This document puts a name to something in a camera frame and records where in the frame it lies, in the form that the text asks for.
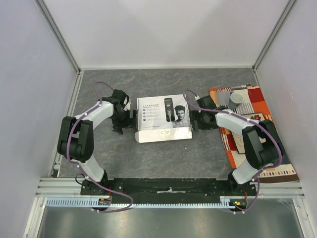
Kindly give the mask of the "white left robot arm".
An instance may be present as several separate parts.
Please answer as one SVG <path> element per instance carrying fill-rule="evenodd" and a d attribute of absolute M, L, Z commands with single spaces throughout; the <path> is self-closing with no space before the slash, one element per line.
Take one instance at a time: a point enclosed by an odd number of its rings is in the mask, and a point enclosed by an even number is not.
<path fill-rule="evenodd" d="M 132 126 L 130 98 L 122 90 L 115 89 L 110 97 L 102 97 L 85 112 L 62 119 L 57 152 L 81 169 L 86 180 L 92 182 L 92 190 L 103 195 L 109 184 L 107 173 L 98 164 L 94 152 L 94 129 L 104 120 L 111 119 L 112 131 L 122 134 Z"/>

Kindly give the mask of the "white box with black tray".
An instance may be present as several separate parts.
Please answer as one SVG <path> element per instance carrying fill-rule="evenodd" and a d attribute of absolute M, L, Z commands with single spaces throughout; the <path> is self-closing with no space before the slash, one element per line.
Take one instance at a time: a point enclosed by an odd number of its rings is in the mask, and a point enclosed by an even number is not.
<path fill-rule="evenodd" d="M 192 139 L 188 104 L 183 95 L 137 98 L 139 143 Z"/>

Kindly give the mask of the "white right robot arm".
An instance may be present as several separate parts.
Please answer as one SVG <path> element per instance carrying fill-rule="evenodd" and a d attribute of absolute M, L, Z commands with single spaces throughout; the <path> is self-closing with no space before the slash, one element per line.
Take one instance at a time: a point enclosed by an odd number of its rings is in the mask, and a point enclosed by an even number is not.
<path fill-rule="evenodd" d="M 215 108 L 210 96 L 195 96 L 195 108 L 207 115 L 213 115 L 218 127 L 240 135 L 246 159 L 233 172 L 233 179 L 227 182 L 228 192 L 238 195 L 245 189 L 245 183 L 255 179 L 263 170 L 279 166 L 284 155 L 283 146 L 272 121 L 246 118 L 232 110 Z"/>

